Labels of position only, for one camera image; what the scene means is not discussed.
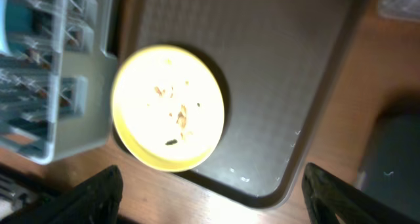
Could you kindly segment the yellow plate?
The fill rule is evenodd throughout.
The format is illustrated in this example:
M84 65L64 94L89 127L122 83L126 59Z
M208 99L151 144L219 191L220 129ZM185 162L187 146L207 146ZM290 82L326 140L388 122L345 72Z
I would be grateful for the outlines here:
M224 129L215 76L197 55L174 45L135 51L115 77L111 108L125 148L159 171L197 167L216 149Z

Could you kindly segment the light blue bowl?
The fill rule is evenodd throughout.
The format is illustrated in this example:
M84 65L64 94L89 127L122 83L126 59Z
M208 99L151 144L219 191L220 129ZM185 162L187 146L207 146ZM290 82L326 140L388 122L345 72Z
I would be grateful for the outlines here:
M9 44L7 43L6 10L7 10L7 0L1 0L0 1L0 48L1 48L1 54L5 55L5 56L11 56L11 51L9 49Z

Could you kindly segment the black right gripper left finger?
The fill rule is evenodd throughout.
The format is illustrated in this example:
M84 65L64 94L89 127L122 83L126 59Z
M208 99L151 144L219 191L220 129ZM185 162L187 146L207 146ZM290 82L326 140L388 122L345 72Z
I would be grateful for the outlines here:
M1 166L1 200L12 213L2 223L117 223L123 179L110 166L71 190L60 193Z

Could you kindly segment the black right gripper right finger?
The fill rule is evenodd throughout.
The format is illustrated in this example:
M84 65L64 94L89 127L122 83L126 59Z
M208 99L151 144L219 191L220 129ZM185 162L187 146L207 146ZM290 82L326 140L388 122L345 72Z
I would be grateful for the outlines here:
M418 224L313 163L304 167L301 186L311 224Z

